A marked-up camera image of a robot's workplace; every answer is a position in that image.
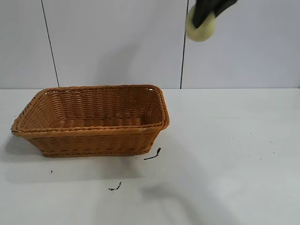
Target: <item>black wire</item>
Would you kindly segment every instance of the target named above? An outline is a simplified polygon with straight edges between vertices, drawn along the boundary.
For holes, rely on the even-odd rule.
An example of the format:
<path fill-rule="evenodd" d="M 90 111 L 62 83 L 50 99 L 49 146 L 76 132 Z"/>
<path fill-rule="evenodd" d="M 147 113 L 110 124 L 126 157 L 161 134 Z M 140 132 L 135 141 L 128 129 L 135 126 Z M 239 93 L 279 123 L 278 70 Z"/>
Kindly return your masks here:
<path fill-rule="evenodd" d="M 119 187 L 121 187 L 121 183 L 122 183 L 122 181 L 120 182 L 120 184 L 119 184 L 119 186 L 117 188 L 109 188 L 108 190 L 110 190 L 110 191 L 118 190 Z"/>
<path fill-rule="evenodd" d="M 144 158 L 144 160 L 147 160 L 147 159 L 152 159 L 152 158 L 155 158 L 155 157 L 157 157 L 157 156 L 158 156 L 158 154 L 159 154 L 159 152 L 160 152 L 160 150 L 161 150 L 161 148 L 158 148 L 158 150 L 157 150 L 157 153 L 156 153 L 156 156 L 152 156 L 152 157 L 150 157 L 150 158 Z"/>

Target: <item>white table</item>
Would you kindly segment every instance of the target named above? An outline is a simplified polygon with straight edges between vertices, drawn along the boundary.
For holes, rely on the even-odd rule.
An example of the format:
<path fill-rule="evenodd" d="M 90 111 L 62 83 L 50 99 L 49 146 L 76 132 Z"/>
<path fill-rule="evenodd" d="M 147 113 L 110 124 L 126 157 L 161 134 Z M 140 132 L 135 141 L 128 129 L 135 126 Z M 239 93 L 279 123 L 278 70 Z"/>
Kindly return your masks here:
<path fill-rule="evenodd" d="M 149 154 L 90 158 L 10 134 L 37 91 L 0 90 L 1 225 L 300 224 L 299 89 L 164 90 Z"/>

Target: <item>yellow ball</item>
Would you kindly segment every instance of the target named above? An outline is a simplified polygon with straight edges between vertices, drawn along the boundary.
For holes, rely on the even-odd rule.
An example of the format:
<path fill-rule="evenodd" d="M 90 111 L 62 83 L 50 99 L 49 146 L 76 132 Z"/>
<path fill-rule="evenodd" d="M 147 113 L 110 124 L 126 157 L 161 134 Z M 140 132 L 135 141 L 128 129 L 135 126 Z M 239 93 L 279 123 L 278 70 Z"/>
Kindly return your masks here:
<path fill-rule="evenodd" d="M 216 29 L 216 18 L 215 13 L 211 12 L 203 21 L 203 23 L 195 28 L 193 25 L 193 16 L 195 13 L 195 6 L 191 8 L 186 18 L 186 32 L 189 39 L 193 41 L 206 41 L 209 39 Z"/>

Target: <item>woven basket rim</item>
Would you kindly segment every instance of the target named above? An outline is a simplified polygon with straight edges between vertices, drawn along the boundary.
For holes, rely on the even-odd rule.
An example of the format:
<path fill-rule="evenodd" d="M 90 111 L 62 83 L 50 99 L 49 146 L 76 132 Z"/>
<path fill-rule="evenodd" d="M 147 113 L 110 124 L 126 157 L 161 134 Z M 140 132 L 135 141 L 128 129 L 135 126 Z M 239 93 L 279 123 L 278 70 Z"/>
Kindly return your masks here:
<path fill-rule="evenodd" d="M 98 89 L 122 89 L 122 88 L 150 88 L 157 90 L 159 100 L 161 102 L 160 107 L 163 112 L 162 121 L 154 124 L 146 124 L 139 126 L 106 126 L 106 127 L 71 127 L 71 128 L 36 128 L 36 129 L 22 129 L 19 128 L 20 124 L 23 121 L 23 118 L 31 111 L 31 108 L 38 104 L 40 98 L 51 91 L 73 91 L 73 90 L 98 90 Z M 27 104 L 23 109 L 20 115 L 15 119 L 11 132 L 17 136 L 27 136 L 31 138 L 38 137 L 58 137 L 58 136 L 88 136 L 88 135 L 109 135 L 107 132 L 113 131 L 114 133 L 122 134 L 136 134 L 141 131 L 151 133 L 155 132 L 158 129 L 163 130 L 169 125 L 169 115 L 165 105 L 165 100 L 161 89 L 157 86 L 150 84 L 133 84 L 133 85 L 103 85 L 103 86 L 71 86 L 71 87 L 56 87 L 56 88 L 47 88 L 39 91 L 33 99 Z"/>

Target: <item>rectangular basket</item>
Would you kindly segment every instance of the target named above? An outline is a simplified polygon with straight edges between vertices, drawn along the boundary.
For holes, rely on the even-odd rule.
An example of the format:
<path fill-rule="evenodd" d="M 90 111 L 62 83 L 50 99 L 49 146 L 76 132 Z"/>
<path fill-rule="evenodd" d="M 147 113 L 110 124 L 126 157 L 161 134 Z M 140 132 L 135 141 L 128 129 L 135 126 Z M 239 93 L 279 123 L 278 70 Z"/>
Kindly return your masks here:
<path fill-rule="evenodd" d="M 147 153 L 168 125 L 158 87 L 91 86 L 40 91 L 11 131 L 46 157 L 132 156 Z"/>

